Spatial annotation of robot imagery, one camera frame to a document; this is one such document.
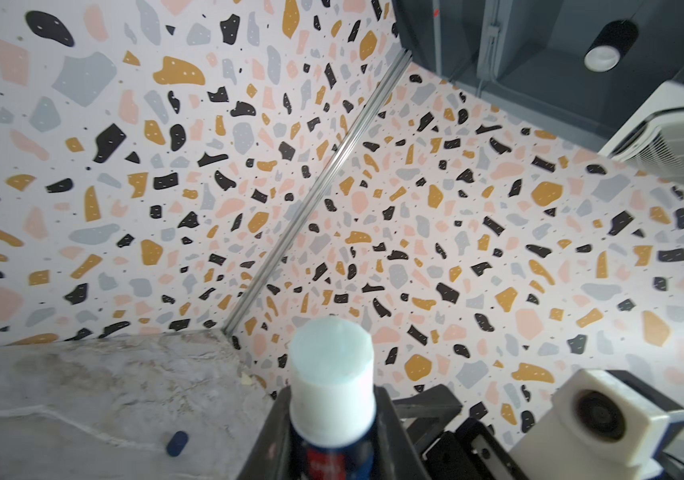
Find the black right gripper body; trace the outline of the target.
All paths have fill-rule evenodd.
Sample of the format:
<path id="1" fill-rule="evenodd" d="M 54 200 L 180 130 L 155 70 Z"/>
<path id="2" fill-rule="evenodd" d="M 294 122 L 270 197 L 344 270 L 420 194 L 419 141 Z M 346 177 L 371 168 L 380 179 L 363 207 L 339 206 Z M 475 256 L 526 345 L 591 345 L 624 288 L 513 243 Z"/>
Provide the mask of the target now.
<path id="1" fill-rule="evenodd" d="M 392 402 L 401 430 L 429 479 L 525 479 L 527 475 L 477 416 L 450 431 L 462 404 L 445 385 Z"/>

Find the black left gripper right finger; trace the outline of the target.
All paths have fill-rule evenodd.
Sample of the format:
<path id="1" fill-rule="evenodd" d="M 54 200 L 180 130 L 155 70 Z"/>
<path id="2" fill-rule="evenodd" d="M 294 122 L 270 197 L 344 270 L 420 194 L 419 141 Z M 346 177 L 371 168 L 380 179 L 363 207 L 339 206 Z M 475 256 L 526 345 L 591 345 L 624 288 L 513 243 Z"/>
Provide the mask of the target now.
<path id="1" fill-rule="evenodd" d="M 414 409 L 428 405 L 428 390 L 393 401 L 386 388 L 374 387 L 377 414 L 374 422 L 374 478 L 429 479 L 420 453 L 404 428 L 400 412 L 409 416 Z"/>

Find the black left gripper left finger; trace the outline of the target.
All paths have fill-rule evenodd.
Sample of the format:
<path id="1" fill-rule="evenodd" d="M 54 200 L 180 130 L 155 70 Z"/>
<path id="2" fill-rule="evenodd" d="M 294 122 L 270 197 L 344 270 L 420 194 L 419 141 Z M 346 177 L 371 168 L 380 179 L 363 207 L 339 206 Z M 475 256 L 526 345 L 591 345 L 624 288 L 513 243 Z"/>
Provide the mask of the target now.
<path id="1" fill-rule="evenodd" d="M 277 395 L 238 480 L 292 478 L 291 388 Z"/>

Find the blue white glue stick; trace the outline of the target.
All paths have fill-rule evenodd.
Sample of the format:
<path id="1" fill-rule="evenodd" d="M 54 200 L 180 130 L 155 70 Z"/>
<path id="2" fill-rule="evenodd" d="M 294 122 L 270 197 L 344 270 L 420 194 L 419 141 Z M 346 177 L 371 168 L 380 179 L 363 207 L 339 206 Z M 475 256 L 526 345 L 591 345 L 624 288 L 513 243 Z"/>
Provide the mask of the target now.
<path id="1" fill-rule="evenodd" d="M 301 479 L 371 477 L 373 370 L 373 341 L 360 325 L 329 316 L 297 330 L 289 344 L 289 415 Z"/>

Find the blue glue stick cap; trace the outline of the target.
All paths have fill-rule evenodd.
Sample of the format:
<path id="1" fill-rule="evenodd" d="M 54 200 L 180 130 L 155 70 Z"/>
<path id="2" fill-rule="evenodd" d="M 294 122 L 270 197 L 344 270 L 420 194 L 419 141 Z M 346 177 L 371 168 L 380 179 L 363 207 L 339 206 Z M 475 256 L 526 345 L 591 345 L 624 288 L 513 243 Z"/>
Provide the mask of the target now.
<path id="1" fill-rule="evenodd" d="M 170 457 L 179 457 L 189 442 L 189 435 L 185 431 L 175 432 L 166 445 L 166 452 Z"/>

